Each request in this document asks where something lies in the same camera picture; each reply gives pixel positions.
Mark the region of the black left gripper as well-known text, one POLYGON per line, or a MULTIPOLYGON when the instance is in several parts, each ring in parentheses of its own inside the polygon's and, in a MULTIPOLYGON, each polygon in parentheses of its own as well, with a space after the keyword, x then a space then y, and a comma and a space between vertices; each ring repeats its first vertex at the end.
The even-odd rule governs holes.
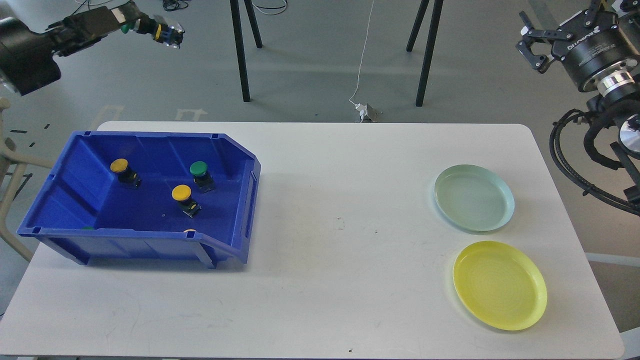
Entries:
POLYGON ((54 53, 76 53, 118 30, 121 23, 132 23, 144 16, 146 14, 134 1, 128 1, 112 9, 90 9, 71 14, 50 25, 47 36, 54 43, 54 53))

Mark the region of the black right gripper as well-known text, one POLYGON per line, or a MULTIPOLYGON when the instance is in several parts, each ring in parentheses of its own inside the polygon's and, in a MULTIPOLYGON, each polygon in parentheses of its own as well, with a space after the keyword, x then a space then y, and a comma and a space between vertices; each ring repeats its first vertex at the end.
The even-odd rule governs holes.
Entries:
POLYGON ((579 92, 611 94, 634 83, 631 71, 639 64, 639 51, 619 27, 619 12, 619 0, 589 0, 560 27, 537 29, 520 11, 524 26, 515 48, 540 74, 560 61, 579 92), (549 53, 535 53, 535 44, 548 46, 549 53))

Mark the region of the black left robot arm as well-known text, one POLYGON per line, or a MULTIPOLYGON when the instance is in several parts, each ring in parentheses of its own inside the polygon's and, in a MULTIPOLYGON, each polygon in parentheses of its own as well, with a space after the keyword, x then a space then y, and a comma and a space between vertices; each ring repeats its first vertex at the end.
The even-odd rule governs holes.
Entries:
POLYGON ((68 57, 98 43, 125 25, 145 18, 135 2, 74 13, 36 33, 15 17, 1 20, 1 84, 25 96, 61 78, 54 56, 68 57))

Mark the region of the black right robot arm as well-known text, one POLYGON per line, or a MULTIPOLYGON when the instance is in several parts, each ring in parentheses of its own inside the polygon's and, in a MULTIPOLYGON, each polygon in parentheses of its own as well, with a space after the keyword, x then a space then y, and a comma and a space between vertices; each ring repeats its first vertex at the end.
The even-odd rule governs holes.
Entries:
POLYGON ((553 29, 537 29, 526 12, 516 49, 532 69, 545 73, 555 61, 579 92, 595 92, 587 110, 571 109, 553 123, 551 159, 583 194, 611 207, 639 214, 639 2, 592 0, 553 29), (624 169, 631 186, 618 197, 585 179, 562 151, 562 130, 569 123, 585 123, 586 155, 611 170, 624 169))

